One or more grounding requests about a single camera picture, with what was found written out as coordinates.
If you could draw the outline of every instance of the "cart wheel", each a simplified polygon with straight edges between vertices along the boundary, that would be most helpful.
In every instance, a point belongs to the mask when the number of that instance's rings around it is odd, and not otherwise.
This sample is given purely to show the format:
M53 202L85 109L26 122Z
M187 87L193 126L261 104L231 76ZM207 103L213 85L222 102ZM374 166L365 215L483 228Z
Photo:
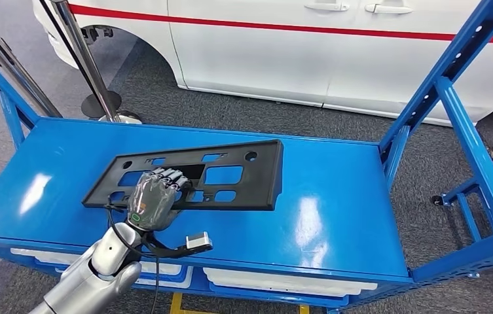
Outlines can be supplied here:
M443 198L441 196L439 196L439 195L434 195L429 200L435 206L443 206L444 205Z

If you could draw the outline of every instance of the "blue metal cart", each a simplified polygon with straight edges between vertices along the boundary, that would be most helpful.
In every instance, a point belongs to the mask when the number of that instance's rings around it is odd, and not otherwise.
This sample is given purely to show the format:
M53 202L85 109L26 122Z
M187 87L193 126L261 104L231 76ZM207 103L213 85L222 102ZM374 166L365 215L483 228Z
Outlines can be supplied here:
M46 118L0 75L0 104L17 148L0 174L0 257L59 274L98 240L107 229L105 213L81 200L115 155L279 139L283 186L275 210L181 213L159 240L175 247L183 234L206 230L214 248L163 260L162 290L324 306L332 313L493 268L492 235L408 269L389 200L408 138L441 100L474 172L442 200L465 204L464 195L479 191L493 226L493 162L452 87L492 37L493 0L482 0L379 143ZM30 130L26 137L21 122ZM306 152L318 162L305 167ZM136 287L154 288L156 271L146 267ZM230 280L259 274L267 287ZM281 279L325 286L328 293L287 288Z

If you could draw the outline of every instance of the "robot finger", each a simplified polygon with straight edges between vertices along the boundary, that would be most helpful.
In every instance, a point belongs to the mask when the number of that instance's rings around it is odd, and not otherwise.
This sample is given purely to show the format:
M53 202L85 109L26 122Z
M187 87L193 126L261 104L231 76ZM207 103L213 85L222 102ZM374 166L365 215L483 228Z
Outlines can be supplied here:
M162 175L162 177L167 177L168 175L172 174L173 172L175 172L175 170L169 168L169 169L167 169L166 171L163 171L160 174Z
M171 188L178 190L181 190L186 184L190 182L189 178L182 176L178 178L173 184L171 184Z
M159 180L159 179L163 178L163 176L161 175L161 173L164 172L164 171L165 171L165 169L160 167L160 168L157 168L157 169L153 170L152 171L152 174L154 175L154 178L156 180Z
M167 178L169 180L171 180L171 181L175 181L176 179L178 179L182 175L183 175L183 172L182 171L175 170L175 172L173 172L172 174L168 175Z

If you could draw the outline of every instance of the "car door handle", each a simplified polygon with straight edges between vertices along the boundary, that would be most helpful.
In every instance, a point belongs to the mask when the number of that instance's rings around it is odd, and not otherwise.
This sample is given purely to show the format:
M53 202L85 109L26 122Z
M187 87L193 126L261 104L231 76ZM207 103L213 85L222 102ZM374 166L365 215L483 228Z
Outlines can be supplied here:
M350 9L350 5L348 3L309 3L304 5L308 9L312 10L326 10L326 11L346 11Z
M371 3L366 5L364 9L367 12L374 14L406 14L413 11L410 7L397 7L392 5L380 5L379 3Z

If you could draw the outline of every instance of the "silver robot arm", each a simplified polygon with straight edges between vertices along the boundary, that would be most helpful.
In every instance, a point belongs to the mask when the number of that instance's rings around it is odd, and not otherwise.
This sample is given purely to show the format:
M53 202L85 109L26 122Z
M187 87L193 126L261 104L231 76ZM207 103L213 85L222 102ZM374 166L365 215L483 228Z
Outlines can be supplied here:
M140 235L127 223L119 222L115 228L128 244L140 245ZM60 282L30 314L102 313L140 275L139 262L121 267L128 251L113 229L108 229L101 240L62 273Z
M136 251L144 243L142 235L167 228L180 212L171 210L175 195L190 187L190 180L178 170L158 168L143 173L129 198L126 222L113 224L110 215L112 227L61 274L60 282L30 314L103 313L140 276L142 266ZM186 244L177 249L145 244L155 256L167 258L212 248L207 232L187 236Z

